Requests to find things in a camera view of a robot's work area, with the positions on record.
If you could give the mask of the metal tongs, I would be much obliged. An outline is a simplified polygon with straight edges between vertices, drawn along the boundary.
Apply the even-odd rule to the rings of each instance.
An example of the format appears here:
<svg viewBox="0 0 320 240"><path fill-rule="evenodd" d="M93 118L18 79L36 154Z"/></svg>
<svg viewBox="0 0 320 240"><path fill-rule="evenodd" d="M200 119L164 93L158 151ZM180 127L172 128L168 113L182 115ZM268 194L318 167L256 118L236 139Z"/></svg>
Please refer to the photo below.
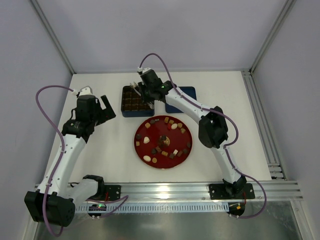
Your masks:
<svg viewBox="0 0 320 240"><path fill-rule="evenodd" d="M140 96L142 102L145 104L145 101L143 100L140 92L139 92L139 87L138 87L138 84L133 82L133 83L130 83L129 86L133 89L133 91Z"/></svg>

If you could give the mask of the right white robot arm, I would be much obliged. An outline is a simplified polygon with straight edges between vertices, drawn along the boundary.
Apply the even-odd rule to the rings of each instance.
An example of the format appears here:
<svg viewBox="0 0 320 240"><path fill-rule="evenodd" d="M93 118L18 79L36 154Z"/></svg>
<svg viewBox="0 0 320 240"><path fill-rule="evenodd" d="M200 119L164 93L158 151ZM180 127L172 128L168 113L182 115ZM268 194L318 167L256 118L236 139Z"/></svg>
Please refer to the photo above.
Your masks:
<svg viewBox="0 0 320 240"><path fill-rule="evenodd" d="M218 106L210 108L201 104L185 94L172 80L163 82L151 68L139 67L137 73L141 78L139 94L144 102L160 101L173 106L198 124L198 139L213 152L222 172L226 194L231 197L240 195L247 179L228 151L228 117L223 110Z"/></svg>

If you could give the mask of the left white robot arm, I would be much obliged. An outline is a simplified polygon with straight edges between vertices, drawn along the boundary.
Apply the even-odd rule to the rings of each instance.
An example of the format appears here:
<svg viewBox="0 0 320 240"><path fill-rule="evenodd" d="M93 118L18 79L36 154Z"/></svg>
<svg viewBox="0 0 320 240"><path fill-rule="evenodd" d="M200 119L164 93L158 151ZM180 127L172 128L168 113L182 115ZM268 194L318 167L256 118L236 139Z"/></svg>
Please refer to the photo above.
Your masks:
<svg viewBox="0 0 320 240"><path fill-rule="evenodd" d="M62 127L58 152L48 173L35 191L28 191L25 205L33 221L67 227L72 222L76 207L84 201L102 200L106 195L103 177L85 175L72 189L69 180L82 150L95 127L115 118L108 98L92 94L80 95L71 117Z"/></svg>

